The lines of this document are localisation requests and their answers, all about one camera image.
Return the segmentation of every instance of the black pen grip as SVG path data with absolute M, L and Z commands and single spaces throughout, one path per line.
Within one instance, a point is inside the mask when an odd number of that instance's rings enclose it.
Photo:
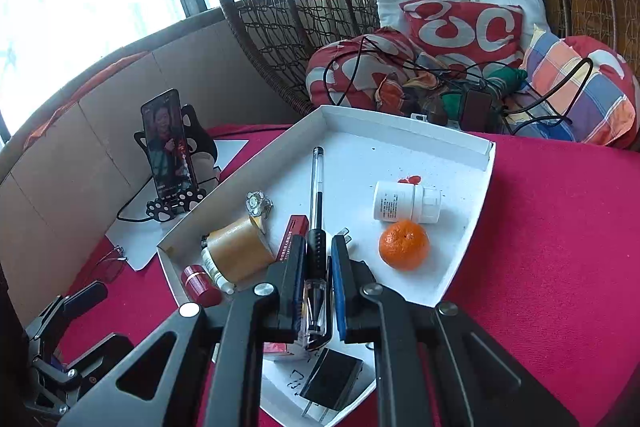
M 311 229 L 306 233 L 306 279 L 326 277 L 326 234 L 323 229 Z

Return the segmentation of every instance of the table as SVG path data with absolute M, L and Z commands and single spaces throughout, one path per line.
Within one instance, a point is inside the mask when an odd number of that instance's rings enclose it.
M 214 137 L 249 140 L 222 180 L 283 130 L 214 129 Z M 594 426 L 640 361 L 640 155 L 486 137 L 497 143 L 494 173 L 447 299 L 493 335 L 582 426 Z M 76 287 L 111 248 L 106 238 L 98 245 Z M 60 343 L 63 360 L 70 362 L 113 331 L 137 344 L 175 308 L 157 257 L 138 272 L 127 266 L 109 286 L 107 300 L 68 328 Z M 278 424 L 260 411 L 260 425 Z M 375 394 L 341 425 L 377 425 Z

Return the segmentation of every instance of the black charger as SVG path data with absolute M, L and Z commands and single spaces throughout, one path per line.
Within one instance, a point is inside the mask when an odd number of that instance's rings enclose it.
M 312 403 L 325 407 L 320 422 L 329 409 L 343 409 L 361 369 L 362 360 L 325 347 L 300 391 L 300 396 L 309 400 L 302 416 Z

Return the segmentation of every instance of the dark red cylinder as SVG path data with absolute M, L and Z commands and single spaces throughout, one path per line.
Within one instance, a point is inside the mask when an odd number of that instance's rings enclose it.
M 203 308 L 220 304 L 222 292 L 213 285 L 207 271 L 199 264 L 191 264 L 180 274 L 182 286 L 190 298 Z

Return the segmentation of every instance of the tangerine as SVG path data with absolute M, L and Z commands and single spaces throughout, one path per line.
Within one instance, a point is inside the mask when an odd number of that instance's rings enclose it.
M 430 248 L 424 228 L 408 219 L 392 224 L 378 242 L 382 261 L 397 270 L 415 270 L 427 258 Z

